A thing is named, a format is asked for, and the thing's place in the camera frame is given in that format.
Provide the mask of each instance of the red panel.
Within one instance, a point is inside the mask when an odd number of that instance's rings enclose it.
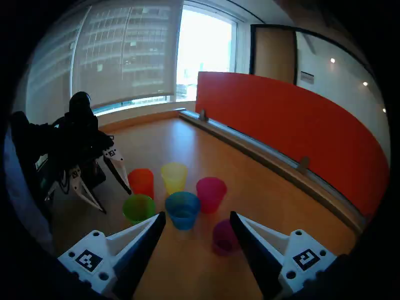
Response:
[[[385,154],[370,131],[332,101],[265,77],[200,72],[196,112],[202,109],[297,162],[309,157],[309,169],[363,215],[377,209],[389,180]]]

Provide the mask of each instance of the pink cup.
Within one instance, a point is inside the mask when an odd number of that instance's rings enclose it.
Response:
[[[228,190],[225,182],[217,177],[200,179],[196,184],[196,189],[201,203],[201,212],[204,214],[215,213]]]
[[[219,256],[228,256],[240,249],[239,241],[229,219],[215,225],[212,231],[212,250]]]

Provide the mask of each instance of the yellow cup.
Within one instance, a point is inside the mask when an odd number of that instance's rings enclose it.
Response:
[[[185,189],[188,168],[178,162],[170,162],[162,166],[161,176],[169,195]]]

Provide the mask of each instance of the window blind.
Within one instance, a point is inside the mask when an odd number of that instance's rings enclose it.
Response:
[[[52,123],[68,111],[71,59],[86,9],[55,24],[33,53],[26,87],[26,116]]]
[[[173,95],[183,0],[107,1],[93,5],[76,45],[72,94],[92,108]]]

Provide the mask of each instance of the purple cup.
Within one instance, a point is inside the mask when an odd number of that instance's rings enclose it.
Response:
[[[229,256],[240,249],[239,241],[229,219],[215,225],[212,231],[212,250],[219,256]]]

